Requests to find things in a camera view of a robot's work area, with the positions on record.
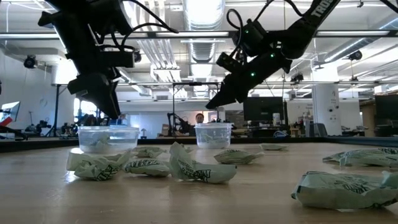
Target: table surface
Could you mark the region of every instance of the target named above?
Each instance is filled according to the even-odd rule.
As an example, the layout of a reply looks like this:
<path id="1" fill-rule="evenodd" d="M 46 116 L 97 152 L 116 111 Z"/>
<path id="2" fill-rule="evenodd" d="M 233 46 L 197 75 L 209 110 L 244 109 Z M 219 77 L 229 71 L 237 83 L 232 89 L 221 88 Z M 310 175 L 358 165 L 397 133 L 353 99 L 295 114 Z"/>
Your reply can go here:
<path id="1" fill-rule="evenodd" d="M 232 145 L 256 150 L 258 145 Z M 69 148 L 0 154 L 0 223 L 394 223 L 398 205 L 337 211 L 306 208 L 290 193 L 309 170 L 380 175 L 383 168 L 324 164 L 327 155 L 366 146 L 290 144 L 238 166 L 228 184 L 156 179 L 120 172 L 104 182 L 65 170 Z M 195 150 L 195 160 L 215 164 L 219 150 Z M 169 154 L 159 159 L 168 160 Z"/>

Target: crumpled paper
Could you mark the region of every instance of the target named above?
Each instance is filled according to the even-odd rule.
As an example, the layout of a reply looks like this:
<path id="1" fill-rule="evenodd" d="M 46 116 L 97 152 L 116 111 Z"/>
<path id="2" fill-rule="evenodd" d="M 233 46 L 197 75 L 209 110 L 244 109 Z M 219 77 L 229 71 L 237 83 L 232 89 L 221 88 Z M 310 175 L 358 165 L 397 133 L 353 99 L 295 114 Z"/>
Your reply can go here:
<path id="1" fill-rule="evenodd" d="M 170 171 L 172 177 L 181 180 L 202 180 L 220 184 L 232 179 L 236 174 L 235 165 L 199 164 L 192 161 L 189 154 L 177 142 L 170 147 Z"/>
<path id="2" fill-rule="evenodd" d="M 260 144 L 260 148 L 262 150 L 278 151 L 287 148 L 287 146 L 278 145 L 278 144 Z"/>
<path id="3" fill-rule="evenodd" d="M 192 152 L 193 151 L 193 149 L 191 149 L 191 147 L 187 147 L 187 146 L 184 146 L 184 144 L 180 144 L 184 149 L 185 149 L 185 152 L 187 152 L 187 153 L 190 153 L 190 152 Z"/>
<path id="4" fill-rule="evenodd" d="M 159 147 L 137 147 L 132 150 L 133 154 L 140 158 L 156 158 L 163 152 L 167 152 L 167 150 L 161 149 Z"/>
<path id="5" fill-rule="evenodd" d="M 322 159 L 323 162 L 336 161 L 340 166 L 383 166 L 398 167 L 398 149 L 358 149 L 340 152 Z"/>
<path id="6" fill-rule="evenodd" d="M 130 158 L 130 152 L 115 156 L 94 156 L 69 152 L 67 170 L 75 171 L 78 177 L 108 180 L 122 168 Z"/>
<path id="7" fill-rule="evenodd" d="M 145 174 L 153 177 L 167 177 L 170 169 L 167 162 L 157 159 L 139 159 L 126 163 L 124 171 L 132 174 Z"/>
<path id="8" fill-rule="evenodd" d="M 398 199 L 398 172 L 383 177 L 309 171 L 292 193 L 304 206 L 332 209 L 379 208 Z"/>
<path id="9" fill-rule="evenodd" d="M 263 152 L 250 153 L 235 149 L 221 151 L 214 158 L 222 164 L 249 164 L 254 159 L 264 156 Z"/>

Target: pillar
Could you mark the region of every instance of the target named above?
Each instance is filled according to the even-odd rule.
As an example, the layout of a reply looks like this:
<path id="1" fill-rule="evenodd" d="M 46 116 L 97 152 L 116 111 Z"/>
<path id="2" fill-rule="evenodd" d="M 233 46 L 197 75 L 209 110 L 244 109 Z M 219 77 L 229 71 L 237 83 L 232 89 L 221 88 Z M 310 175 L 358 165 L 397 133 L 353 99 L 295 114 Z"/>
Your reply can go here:
<path id="1" fill-rule="evenodd" d="M 338 81 L 337 67 L 325 66 L 312 72 L 313 81 Z M 328 135 L 341 135 L 338 84 L 317 84 L 312 87 L 314 123 L 322 123 Z"/>

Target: plastic container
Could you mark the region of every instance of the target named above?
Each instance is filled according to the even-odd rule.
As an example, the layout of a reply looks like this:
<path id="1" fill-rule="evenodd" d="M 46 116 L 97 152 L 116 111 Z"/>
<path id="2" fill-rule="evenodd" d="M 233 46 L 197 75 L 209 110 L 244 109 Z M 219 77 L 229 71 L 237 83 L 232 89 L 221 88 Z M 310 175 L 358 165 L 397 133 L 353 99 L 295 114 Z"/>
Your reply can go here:
<path id="1" fill-rule="evenodd" d="M 202 149 L 224 149 L 231 144 L 231 123 L 207 123 L 195 126 L 197 144 Z"/>
<path id="2" fill-rule="evenodd" d="M 112 154 L 137 147 L 139 128 L 125 126 L 81 126 L 79 145 L 83 152 Z"/>

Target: person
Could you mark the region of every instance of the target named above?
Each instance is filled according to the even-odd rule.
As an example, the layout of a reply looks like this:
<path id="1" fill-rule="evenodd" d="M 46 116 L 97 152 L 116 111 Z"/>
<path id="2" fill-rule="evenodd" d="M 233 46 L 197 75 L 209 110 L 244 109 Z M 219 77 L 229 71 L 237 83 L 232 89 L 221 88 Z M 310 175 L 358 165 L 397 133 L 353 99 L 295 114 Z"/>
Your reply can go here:
<path id="1" fill-rule="evenodd" d="M 205 115 L 203 115 L 202 113 L 198 113 L 195 117 L 197 124 L 202 124 L 203 120 L 205 119 Z"/>

